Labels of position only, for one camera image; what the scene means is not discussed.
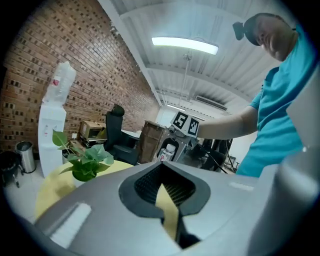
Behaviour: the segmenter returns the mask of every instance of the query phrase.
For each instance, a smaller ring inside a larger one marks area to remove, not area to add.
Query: ceiling
[[[208,119],[233,114],[247,106],[268,71],[279,65],[248,40],[237,41],[232,24],[260,12],[278,14],[290,25],[294,23],[274,0],[99,2],[128,45],[158,102]],[[152,37],[194,39],[218,45],[219,50],[217,55],[211,55],[181,47],[154,46]],[[187,72],[187,60],[183,58],[186,53],[192,56]],[[225,105],[227,111],[194,101],[197,95]]]

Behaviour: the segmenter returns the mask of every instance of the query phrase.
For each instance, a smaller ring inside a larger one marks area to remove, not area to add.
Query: black office chair
[[[115,105],[111,112],[107,112],[105,117],[107,140],[103,146],[115,160],[135,166],[138,162],[138,151],[127,146],[129,135],[121,131],[124,114],[125,111],[119,105]]]
[[[232,139],[215,139],[209,154],[215,159],[216,162],[211,157],[208,157],[201,169],[209,170],[213,167],[214,172],[219,171],[218,168],[219,166],[223,166],[227,157],[227,150],[230,149],[232,141]]]

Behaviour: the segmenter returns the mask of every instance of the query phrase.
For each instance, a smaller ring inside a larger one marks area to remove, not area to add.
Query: stainless steel trash can
[[[32,147],[33,144],[30,141],[22,141],[15,145],[15,151],[21,155],[22,167],[26,174],[30,174],[36,170]]]

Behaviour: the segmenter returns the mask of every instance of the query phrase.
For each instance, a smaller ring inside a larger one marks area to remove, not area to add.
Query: air conditioner
[[[201,103],[207,104],[207,105],[209,105],[211,107],[214,107],[214,108],[216,108],[218,110],[222,110],[222,111],[226,111],[227,110],[227,107],[225,105],[222,105],[222,104],[220,104],[218,102],[215,102],[215,101],[213,101],[211,99],[208,99],[208,98],[205,98],[205,97],[202,97],[202,96],[196,96],[195,100],[197,102],[201,102]]]

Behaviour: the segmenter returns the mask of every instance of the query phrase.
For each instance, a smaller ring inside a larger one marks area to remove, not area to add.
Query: brick wall
[[[64,105],[64,132],[79,131],[81,120],[105,122],[117,103],[125,109],[122,127],[141,130],[159,106],[137,63],[97,0],[51,0],[26,20],[3,65],[0,149],[19,141],[38,148],[42,98],[58,63],[69,61],[76,78]]]

